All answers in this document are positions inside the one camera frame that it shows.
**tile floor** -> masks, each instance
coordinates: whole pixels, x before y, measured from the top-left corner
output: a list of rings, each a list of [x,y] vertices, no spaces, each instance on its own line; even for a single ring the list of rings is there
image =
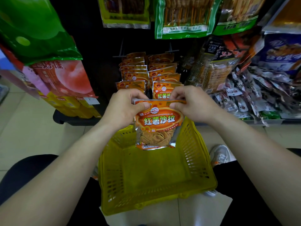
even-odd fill
[[[10,87],[10,93],[0,106],[0,180],[17,161],[37,154],[59,155],[91,128],[57,124],[52,120],[54,108],[49,104],[27,95],[5,79],[0,79],[0,84]],[[301,148],[301,126],[255,128],[286,148]],[[210,127],[201,126],[198,130],[208,149],[216,144],[224,144]],[[106,219],[111,226],[217,226],[231,201],[231,198],[222,194],[214,198],[198,194],[187,199],[150,205],[141,211],[108,216]]]

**forearm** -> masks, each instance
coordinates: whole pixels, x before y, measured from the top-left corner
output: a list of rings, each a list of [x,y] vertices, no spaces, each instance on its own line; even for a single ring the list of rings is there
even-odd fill
[[[224,111],[209,125],[223,138],[280,222],[294,225],[300,221],[301,158]]]
[[[1,225],[66,225],[114,134],[101,122],[0,206]]]

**green and clear package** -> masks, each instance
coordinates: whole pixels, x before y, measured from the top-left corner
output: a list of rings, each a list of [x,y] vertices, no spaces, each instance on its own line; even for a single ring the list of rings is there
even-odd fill
[[[149,0],[98,0],[105,28],[149,29]]]
[[[0,0],[0,37],[25,65],[82,59],[49,0]]]
[[[265,0],[223,0],[219,22],[214,35],[227,35],[253,27]]]
[[[155,38],[181,39],[212,34],[221,0],[154,0]]]

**person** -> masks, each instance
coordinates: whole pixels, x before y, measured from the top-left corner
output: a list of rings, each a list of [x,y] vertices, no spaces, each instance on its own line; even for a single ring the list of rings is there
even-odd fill
[[[103,118],[61,156],[15,164],[0,184],[0,225],[106,225],[101,191],[90,175],[111,136],[150,107],[133,105],[132,98],[148,99],[137,89],[119,90]],[[170,99],[180,98],[187,104],[170,107],[215,129],[237,159],[228,162],[226,146],[212,152],[216,190],[233,198],[222,224],[299,225],[301,158],[221,109],[201,88],[176,87]]]

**hand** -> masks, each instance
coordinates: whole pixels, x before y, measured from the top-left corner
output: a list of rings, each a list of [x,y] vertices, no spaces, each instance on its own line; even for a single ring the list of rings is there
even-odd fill
[[[130,125],[137,113],[150,107],[150,104],[147,102],[133,105],[133,98],[149,100],[138,89],[120,89],[112,95],[100,123],[109,125],[115,132]]]
[[[170,99],[186,99],[186,105],[174,102],[171,103],[169,107],[181,111],[185,116],[195,122],[209,124],[210,121],[218,116],[218,113],[224,112],[201,87],[175,87],[170,95]]]

